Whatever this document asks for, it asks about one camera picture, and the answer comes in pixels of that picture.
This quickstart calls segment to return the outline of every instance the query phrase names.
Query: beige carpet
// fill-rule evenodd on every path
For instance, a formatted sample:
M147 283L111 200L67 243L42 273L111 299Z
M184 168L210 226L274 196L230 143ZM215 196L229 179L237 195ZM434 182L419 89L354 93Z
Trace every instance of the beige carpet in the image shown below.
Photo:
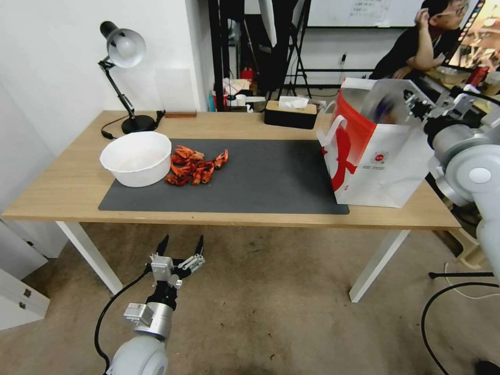
M221 228L132 224L84 226L118 277L140 274L170 233L167 254L189 256L205 235L206 263L179 292L167 345L169 374L438 374L422 343L431 281L453 261L432 232L412 232L359 304L347 291L382 231ZM463 270L451 264L450 270ZM100 374L95 321L109 292L68 245L26 279L51 298L44 320L0 332L1 373ZM133 337L122 314L151 294L152 276L110 309L101 345L112 355ZM495 290L467 290L490 293ZM449 292L428 316L429 341L450 373L471 374L477 358L500 361L500 298Z

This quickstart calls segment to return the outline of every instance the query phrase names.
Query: black desk mat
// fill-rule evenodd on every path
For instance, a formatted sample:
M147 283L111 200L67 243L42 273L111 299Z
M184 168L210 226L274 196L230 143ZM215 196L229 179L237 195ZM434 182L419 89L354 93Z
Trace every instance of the black desk mat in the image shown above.
M114 181L99 210L215 213L337 214L337 204L318 141L172 140L229 161L209 184L173 186L163 180L145 187Z

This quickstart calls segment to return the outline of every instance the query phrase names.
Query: black shirt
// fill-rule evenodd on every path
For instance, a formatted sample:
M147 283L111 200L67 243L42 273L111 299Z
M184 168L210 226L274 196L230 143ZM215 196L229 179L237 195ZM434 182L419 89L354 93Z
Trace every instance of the black shirt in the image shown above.
M449 30L441 34L441 36L433 41L434 58L437 58L441 53L445 56L452 50L458 37L460 29ZM394 47L379 61L375 70L371 74L371 79L392 78L396 70L403 68L406 65L406 60L414 57L418 51L418 29L412 27L406 30L399 36ZM416 78L421 75L421 72L413 70L407 78Z

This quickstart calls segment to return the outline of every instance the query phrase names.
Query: lamp shade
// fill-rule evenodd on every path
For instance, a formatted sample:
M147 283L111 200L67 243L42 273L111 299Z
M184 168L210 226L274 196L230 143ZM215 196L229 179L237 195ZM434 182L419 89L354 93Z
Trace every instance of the lamp shade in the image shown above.
M137 32L119 29L114 23L101 23L101 34L106 38L108 56L120 68L132 68L141 62L146 53L146 42Z

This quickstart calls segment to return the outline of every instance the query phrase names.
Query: lamp base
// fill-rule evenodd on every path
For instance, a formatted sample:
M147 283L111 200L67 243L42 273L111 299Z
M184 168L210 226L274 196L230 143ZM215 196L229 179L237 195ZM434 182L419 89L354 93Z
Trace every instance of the lamp base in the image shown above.
M153 131L156 129L156 121L149 116L139 115L135 117L135 123L130 118L125 120L121 125L121 129L124 134L138 131Z

